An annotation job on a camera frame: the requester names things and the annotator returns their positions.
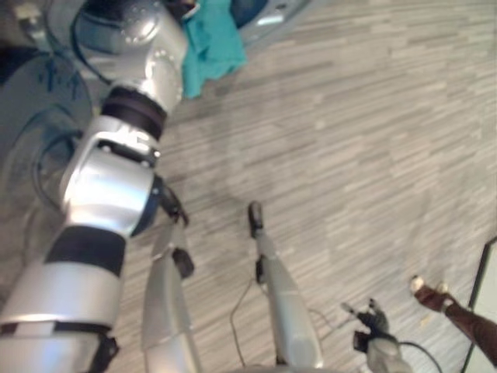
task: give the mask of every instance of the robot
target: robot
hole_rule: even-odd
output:
[[[110,333],[122,291],[127,241],[169,217],[151,255],[141,344],[150,373],[199,373],[200,359],[182,295],[193,273],[184,228],[189,217],[155,174],[158,142],[182,98],[187,41],[163,2],[71,0],[47,17],[57,42],[105,55],[113,62],[111,89],[72,157],[60,187],[64,224],[47,255],[29,265],[0,315],[0,371],[105,371],[118,351]],[[248,207],[266,284],[276,366],[244,373],[326,373],[317,334],[297,285],[278,257],[259,203]],[[397,340],[375,302],[372,312],[348,308],[371,334],[356,333],[355,348],[375,373],[410,373]]]

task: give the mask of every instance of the person's foot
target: person's foot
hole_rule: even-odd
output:
[[[257,231],[264,229],[262,220],[262,205],[254,200],[248,206],[248,223],[250,224],[250,236],[254,239]]]
[[[449,292],[449,285],[444,282],[444,281],[441,281],[439,282],[439,284],[436,286],[436,292],[437,293],[440,293],[440,294],[446,294]]]
[[[419,303],[435,312],[441,312],[443,308],[443,301],[449,298],[454,302],[456,301],[452,295],[447,292],[438,292],[425,285],[425,281],[420,276],[414,276],[410,284],[411,293],[418,300]]]

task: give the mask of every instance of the teal cloth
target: teal cloth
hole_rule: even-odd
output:
[[[183,24],[189,47],[183,62],[183,95],[199,96],[207,79],[245,64],[243,41],[230,13],[230,0],[199,0],[200,9]]]

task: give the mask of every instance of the gray wood-grain floor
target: gray wood-grain floor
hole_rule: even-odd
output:
[[[182,198],[195,276],[185,294],[205,372],[239,366],[228,315],[253,274],[245,208],[268,232],[309,307],[333,324],[375,297],[393,333],[459,371],[469,343],[422,309],[408,279],[446,280],[463,302],[495,234],[496,5],[492,0],[337,0],[240,72],[182,103],[159,172]],[[142,372],[141,307],[160,229],[132,242],[111,371]],[[316,317],[319,333],[328,327]],[[272,364],[266,300],[236,317],[249,364]],[[364,368],[356,323],[323,341],[326,366]],[[414,351],[416,372],[434,371]]]

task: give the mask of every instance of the black cable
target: black cable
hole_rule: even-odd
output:
[[[238,334],[236,333],[235,313],[238,311],[238,308],[242,304],[243,299],[245,298],[245,296],[247,295],[253,284],[254,284],[254,279],[251,278],[250,281],[248,282],[247,288],[243,291],[242,296],[239,298],[238,302],[236,303],[236,306],[233,308],[233,310],[230,313],[231,331],[233,332],[233,339],[235,340],[236,352],[238,353],[238,357],[240,358],[240,363],[242,363],[242,367],[246,367],[247,364],[245,363],[245,359],[243,358],[242,349],[240,348],[240,343],[238,341]]]
[[[345,319],[343,320],[340,324],[338,324],[337,326],[335,326],[335,328],[331,329],[329,332],[327,332],[324,336],[322,336],[320,338],[320,341],[322,342],[323,340],[325,340],[326,338],[328,338],[329,336],[331,336],[334,332],[340,330],[341,328],[343,328],[345,325],[347,325],[349,322],[352,322],[354,321],[356,318],[355,317],[349,317],[348,319]]]
[[[70,28],[71,48],[72,48],[73,52],[75,53],[76,57],[88,68],[88,70],[90,70],[99,79],[99,81],[101,81],[102,83],[104,83],[106,85],[111,85],[112,80],[110,80],[110,79],[106,78],[105,76],[103,76],[102,74],[100,74],[100,71],[97,68],[95,68],[92,64],[90,64],[88,62],[88,60],[86,60],[85,56],[81,52],[81,48],[79,47],[78,38],[76,37],[76,22],[78,21],[78,18],[82,13],[82,10],[83,10],[83,5],[78,10],[78,12],[76,13],[76,17],[72,20],[72,23],[71,23],[71,28]]]
[[[431,353],[428,352],[428,350],[425,347],[420,346],[417,343],[411,342],[408,340],[403,340],[402,342],[399,342],[398,344],[400,344],[401,346],[411,346],[411,347],[417,348],[418,350],[422,351],[435,364],[436,370],[439,373],[443,373],[442,367],[440,367],[440,364],[438,364],[438,361],[436,361],[436,359],[433,357],[433,355],[431,355]]]
[[[324,313],[318,311],[317,309],[308,309],[308,311],[310,313],[318,315],[325,322],[326,326],[330,329],[330,331],[335,329],[335,327],[329,322],[328,318],[325,316]]]
[[[48,195],[48,193],[43,188],[40,180],[40,171],[42,169],[42,162],[45,155],[57,144],[62,141],[68,140],[69,138],[80,138],[82,132],[80,130],[64,132],[52,138],[45,147],[42,147],[34,157],[33,164],[31,165],[31,180],[33,182],[33,188],[36,195],[40,198],[43,204],[56,211],[60,211],[60,206],[57,201]]]

